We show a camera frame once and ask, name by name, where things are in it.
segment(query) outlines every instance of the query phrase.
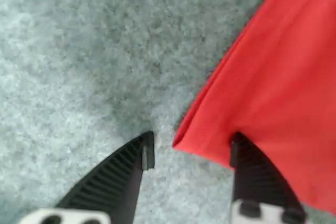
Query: red cloth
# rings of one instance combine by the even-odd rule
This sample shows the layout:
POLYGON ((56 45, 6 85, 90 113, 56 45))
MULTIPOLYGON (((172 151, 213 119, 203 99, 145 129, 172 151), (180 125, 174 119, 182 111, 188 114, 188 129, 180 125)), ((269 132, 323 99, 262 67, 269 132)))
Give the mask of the red cloth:
POLYGON ((301 201, 336 214, 336 0, 265 0, 190 107, 173 146, 229 166, 237 131, 301 201))

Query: red jacket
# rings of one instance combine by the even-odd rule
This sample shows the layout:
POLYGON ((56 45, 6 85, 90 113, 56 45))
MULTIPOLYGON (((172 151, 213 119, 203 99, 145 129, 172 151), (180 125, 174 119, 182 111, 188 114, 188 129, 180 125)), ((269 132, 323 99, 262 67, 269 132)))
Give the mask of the red jacket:
POLYGON ((336 0, 265 0, 173 146, 229 166, 236 131, 264 151, 301 201, 336 214, 336 0))

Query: ribbed rubber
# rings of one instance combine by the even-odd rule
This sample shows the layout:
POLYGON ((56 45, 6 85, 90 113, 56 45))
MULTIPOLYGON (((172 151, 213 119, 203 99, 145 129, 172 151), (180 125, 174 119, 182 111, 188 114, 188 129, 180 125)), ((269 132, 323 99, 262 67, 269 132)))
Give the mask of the ribbed rubber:
POLYGON ((104 211, 113 224, 132 223, 143 163, 146 163, 145 169, 154 168, 153 132, 140 135, 107 157, 56 207, 104 211))
POLYGON ((284 207, 284 223, 305 222, 306 213, 295 193, 279 170, 252 141, 236 133, 231 150, 230 163, 235 168, 233 201, 242 199, 246 202, 242 204, 242 213, 256 215, 259 209, 255 203, 262 202, 284 207))

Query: gray carpet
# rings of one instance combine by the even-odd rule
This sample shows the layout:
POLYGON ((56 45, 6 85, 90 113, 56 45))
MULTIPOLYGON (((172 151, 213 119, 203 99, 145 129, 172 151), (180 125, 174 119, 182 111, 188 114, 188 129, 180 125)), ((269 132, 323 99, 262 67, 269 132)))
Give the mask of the gray carpet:
POLYGON ((0 0, 0 223, 53 206, 145 130, 156 170, 134 223, 228 223, 231 172, 171 143, 261 2, 0 0))

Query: floor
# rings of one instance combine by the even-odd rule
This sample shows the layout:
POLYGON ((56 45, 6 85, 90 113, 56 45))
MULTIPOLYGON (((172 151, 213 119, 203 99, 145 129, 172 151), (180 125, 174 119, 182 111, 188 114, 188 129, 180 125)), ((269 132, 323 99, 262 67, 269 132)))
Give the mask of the floor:
POLYGON ((228 223, 232 173, 171 144, 262 1, 0 0, 1 223, 52 207, 146 130, 156 133, 156 169, 143 177, 134 223, 228 223))

